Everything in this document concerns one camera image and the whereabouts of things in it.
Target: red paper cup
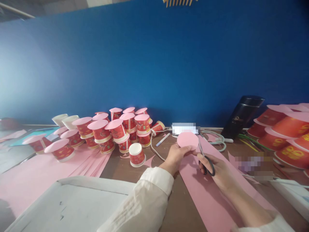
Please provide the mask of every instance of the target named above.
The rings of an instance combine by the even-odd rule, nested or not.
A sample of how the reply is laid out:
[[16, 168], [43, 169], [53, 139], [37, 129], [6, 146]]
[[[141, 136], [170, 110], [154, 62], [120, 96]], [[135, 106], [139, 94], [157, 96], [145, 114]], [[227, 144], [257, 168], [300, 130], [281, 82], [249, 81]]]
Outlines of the red paper cup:
[[295, 139], [294, 142], [302, 148], [309, 150], [309, 133]]
[[90, 150], [93, 150], [99, 147], [99, 145], [94, 141], [94, 136], [91, 138], [86, 138], [85, 140]]
[[54, 135], [58, 135], [59, 137], [68, 130], [67, 127], [60, 127], [58, 130], [54, 132]]
[[23, 145], [29, 144], [36, 154], [44, 154], [44, 149], [51, 145], [51, 141], [45, 138], [46, 134], [33, 135], [23, 141]]
[[129, 134], [124, 129], [122, 123], [122, 119], [115, 119], [105, 126], [105, 129], [110, 130], [110, 132], [112, 133], [112, 136], [116, 143], [121, 143], [129, 137]]
[[107, 124], [107, 120], [97, 120], [88, 125], [88, 128], [93, 131], [96, 143], [107, 142], [112, 137], [110, 131], [104, 129]]
[[113, 143], [113, 139], [111, 138], [107, 142], [100, 143], [100, 152], [103, 155], [111, 153], [115, 149], [115, 144]]
[[275, 157], [292, 167], [309, 169], [309, 150], [297, 145], [294, 140], [287, 140], [290, 144], [275, 152]]
[[294, 112], [309, 112], [309, 108], [303, 105], [285, 105], [285, 104], [281, 104], [281, 105], [287, 106]]
[[95, 112], [95, 114], [102, 114], [102, 113], [106, 113], [106, 112]]
[[285, 146], [287, 146], [289, 143], [287, 142], [287, 139], [294, 139], [288, 136], [284, 136], [281, 134], [278, 134], [274, 132], [271, 127], [265, 128], [266, 134], [258, 139], [257, 141], [262, 144], [263, 146], [278, 151], [283, 149]]
[[56, 142], [53, 142], [47, 148], [45, 148], [45, 153], [52, 153], [54, 157], [58, 160], [58, 162], [65, 162], [71, 159], [75, 153], [74, 148], [71, 147], [69, 143], [69, 139], [60, 139]]
[[120, 118], [122, 109], [120, 109], [120, 108], [112, 108], [109, 111], [110, 111], [111, 119], [113, 121], [115, 119], [119, 119]]
[[162, 122], [157, 121], [155, 125], [150, 129], [150, 133], [152, 134], [152, 136], [157, 136], [157, 134], [159, 134], [160, 131], [163, 130], [165, 130], [165, 125]]
[[144, 154], [141, 144], [139, 143], [134, 143], [130, 146], [129, 154], [130, 164], [135, 168], [142, 166], [146, 161], [146, 156]]
[[135, 117], [135, 114], [133, 113], [125, 113], [120, 116], [120, 119], [123, 120], [122, 122], [123, 127], [128, 133], [132, 133], [137, 130], [134, 117]]
[[266, 134], [265, 128], [268, 127], [265, 124], [260, 123], [257, 119], [253, 119], [255, 122], [248, 130], [248, 134], [254, 137], [260, 138]]
[[93, 137], [93, 132], [88, 128], [88, 125], [92, 123], [92, 117], [84, 117], [77, 119], [72, 122], [73, 125], [77, 126], [82, 139], [87, 139]]
[[97, 121], [97, 120], [107, 120], [108, 122], [110, 122], [109, 118], [108, 118], [108, 113], [101, 113], [101, 114], [97, 114], [96, 116], [92, 117], [93, 121]]
[[136, 131], [129, 134], [131, 143], [136, 143], [139, 141]]
[[69, 139], [69, 145], [73, 148], [79, 147], [80, 145], [84, 144], [85, 140], [83, 140], [77, 129], [74, 130], [68, 130], [66, 132], [64, 132], [60, 138], [62, 139]]
[[287, 117], [272, 127], [272, 130], [292, 138], [298, 138], [309, 130], [309, 112], [287, 112]]
[[304, 174], [309, 178], [309, 169], [304, 170]]
[[136, 133], [136, 135], [139, 138], [139, 143], [142, 145], [142, 147], [149, 147], [150, 146], [150, 132], [147, 134], [139, 134]]
[[118, 145], [119, 145], [119, 151], [121, 153], [128, 153], [129, 152], [129, 148], [132, 145], [132, 143], [131, 143], [131, 141], [128, 138], [126, 141], [124, 141], [122, 143], [119, 143]]
[[129, 107], [129, 108], [126, 108], [126, 109], [123, 111], [123, 113], [124, 113], [124, 114], [125, 114], [125, 113], [135, 113], [134, 110], [135, 110], [135, 107]]
[[139, 114], [148, 114], [146, 110], [147, 110], [147, 108], [139, 109], [138, 111], [135, 112], [135, 114], [137, 114], [137, 115], [139, 115]]
[[286, 117], [284, 112], [292, 112], [284, 105], [267, 105], [268, 109], [257, 118], [257, 121], [267, 126], [273, 126]]
[[135, 116], [134, 118], [136, 120], [137, 124], [137, 133], [138, 134], [147, 134], [150, 132], [150, 127], [149, 127], [149, 115], [148, 114], [139, 114]]

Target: white sleeve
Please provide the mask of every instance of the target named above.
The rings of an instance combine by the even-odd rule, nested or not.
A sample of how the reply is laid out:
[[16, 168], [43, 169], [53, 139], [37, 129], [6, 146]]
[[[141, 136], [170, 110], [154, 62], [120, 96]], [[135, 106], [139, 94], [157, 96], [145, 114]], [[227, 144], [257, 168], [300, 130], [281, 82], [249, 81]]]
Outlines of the white sleeve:
[[162, 225], [173, 183], [173, 176], [166, 170], [147, 168], [133, 192], [97, 232], [157, 232]]
[[294, 232], [292, 227], [284, 220], [281, 214], [270, 212], [274, 220], [258, 228], [244, 227], [234, 228], [233, 232]]

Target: wooden table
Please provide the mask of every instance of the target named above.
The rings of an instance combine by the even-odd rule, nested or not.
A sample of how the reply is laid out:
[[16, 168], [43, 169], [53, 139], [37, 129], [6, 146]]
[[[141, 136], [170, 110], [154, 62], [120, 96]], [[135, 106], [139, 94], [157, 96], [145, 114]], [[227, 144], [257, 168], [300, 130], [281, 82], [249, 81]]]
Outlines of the wooden table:
[[[153, 144], [157, 144], [161, 139], [162, 135], [153, 138]], [[166, 158], [169, 147], [175, 142], [176, 139], [169, 136], [155, 149], [163, 158]], [[147, 160], [155, 155], [150, 147], [144, 148], [144, 152]], [[227, 159], [229, 159], [228, 152], [235, 157], [239, 156], [245, 158], [248, 156], [256, 156], [250, 147], [239, 140], [235, 140], [232, 144], [227, 143], [227, 148], [222, 153]], [[136, 183], [148, 167], [143, 165], [139, 168], [134, 168], [130, 165], [128, 159], [121, 158], [121, 155], [123, 154], [121, 154], [118, 149], [114, 150], [100, 177]], [[158, 167], [162, 163], [163, 161], [158, 156], [155, 156], [152, 161], [152, 167]], [[309, 185], [309, 179], [305, 177], [303, 172], [290, 169], [290, 171], [291, 170], [292, 172], [289, 172], [289, 175], [292, 179], [298, 181], [300, 184]], [[274, 168], [274, 172], [276, 176], [286, 179], [278, 169]], [[271, 186], [269, 182], [251, 184], [269, 201], [269, 203], [278, 209], [295, 231], [309, 231], [309, 223]], [[160, 231], [207, 231], [179, 172], [175, 175], [172, 193], [169, 197], [166, 215]]]

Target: hand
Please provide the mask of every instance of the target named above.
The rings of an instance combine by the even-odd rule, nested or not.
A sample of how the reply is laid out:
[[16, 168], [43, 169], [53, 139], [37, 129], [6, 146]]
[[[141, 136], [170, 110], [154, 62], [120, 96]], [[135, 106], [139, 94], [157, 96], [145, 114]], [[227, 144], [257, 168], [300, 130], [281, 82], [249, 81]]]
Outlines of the hand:
[[[209, 161], [201, 154], [198, 152], [194, 152], [194, 155], [197, 155], [197, 158], [200, 160], [199, 168], [201, 172], [204, 174], [204, 168], [205, 167], [212, 172], [212, 167], [209, 163]], [[212, 155], [206, 154], [207, 157], [212, 161], [213, 167], [215, 168], [215, 175], [212, 177], [219, 189], [222, 191], [223, 194], [228, 194], [231, 191], [238, 190], [240, 186], [238, 185], [237, 181], [232, 177], [232, 174], [226, 165], [226, 163], [218, 159]]]
[[183, 157], [193, 153], [191, 149], [191, 146], [181, 148], [177, 143], [173, 144], [168, 152], [166, 160], [159, 167], [165, 169], [173, 176], [178, 171]]

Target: white marker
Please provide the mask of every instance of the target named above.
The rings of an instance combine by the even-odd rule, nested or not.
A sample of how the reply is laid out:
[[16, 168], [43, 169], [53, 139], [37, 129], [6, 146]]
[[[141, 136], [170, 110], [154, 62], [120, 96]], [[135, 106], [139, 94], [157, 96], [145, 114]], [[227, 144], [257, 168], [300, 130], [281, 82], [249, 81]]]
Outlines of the white marker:
[[161, 141], [157, 143], [156, 147], [159, 146], [159, 145], [160, 145], [164, 140], [166, 140], [166, 138], [169, 137], [169, 136], [170, 136], [170, 133], [168, 133], [166, 136], [164, 136], [164, 138], [161, 139]]

